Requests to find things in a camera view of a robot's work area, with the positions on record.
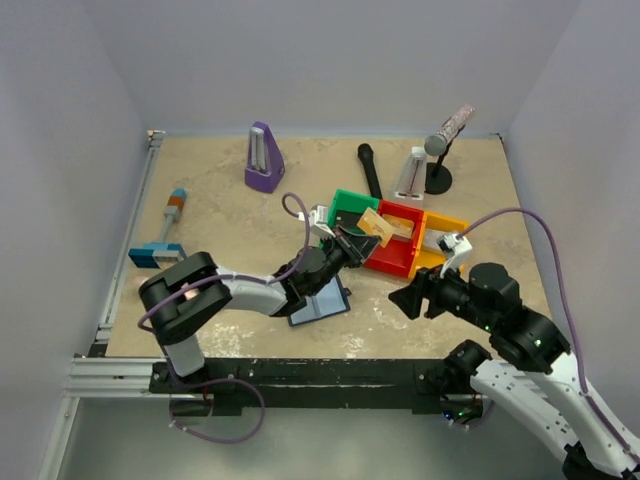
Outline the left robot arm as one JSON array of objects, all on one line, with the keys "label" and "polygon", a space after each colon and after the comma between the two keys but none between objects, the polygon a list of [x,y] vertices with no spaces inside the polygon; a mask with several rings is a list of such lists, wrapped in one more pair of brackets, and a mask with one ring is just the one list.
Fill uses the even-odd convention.
[{"label": "left robot arm", "polygon": [[307,247],[276,274],[253,277],[197,252],[142,284],[144,319],[180,379],[193,380],[205,359],[197,332],[223,310],[290,317],[304,309],[344,268],[359,268],[378,247],[376,235],[336,227],[320,247]]}]

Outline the blue card holder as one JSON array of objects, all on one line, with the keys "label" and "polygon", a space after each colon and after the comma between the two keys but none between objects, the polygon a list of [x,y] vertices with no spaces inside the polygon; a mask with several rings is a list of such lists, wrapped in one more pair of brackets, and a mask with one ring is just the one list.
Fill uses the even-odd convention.
[{"label": "blue card holder", "polygon": [[347,313],[351,310],[349,296],[351,291],[343,286],[336,275],[318,294],[306,298],[306,305],[288,317],[292,328],[323,320],[328,317]]}]

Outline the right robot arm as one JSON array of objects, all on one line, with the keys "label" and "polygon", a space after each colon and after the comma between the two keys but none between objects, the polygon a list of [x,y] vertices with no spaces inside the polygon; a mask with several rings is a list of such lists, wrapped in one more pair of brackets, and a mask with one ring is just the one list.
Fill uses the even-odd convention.
[{"label": "right robot arm", "polygon": [[410,319],[450,313],[488,333],[490,349],[466,340],[444,359],[434,380],[442,396],[468,385],[488,397],[561,460],[568,479],[638,474],[638,437],[580,378],[568,340],[523,303],[504,266],[478,264],[467,280],[443,267],[421,269],[389,299]]}]

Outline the gold credit card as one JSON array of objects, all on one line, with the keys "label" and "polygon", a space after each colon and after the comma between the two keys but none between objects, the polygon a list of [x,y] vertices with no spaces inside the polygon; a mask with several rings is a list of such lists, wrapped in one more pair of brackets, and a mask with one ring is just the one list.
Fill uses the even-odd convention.
[{"label": "gold credit card", "polygon": [[395,231],[394,227],[387,220],[370,207],[360,216],[357,227],[367,235],[379,237],[379,245],[382,248],[388,245]]}]

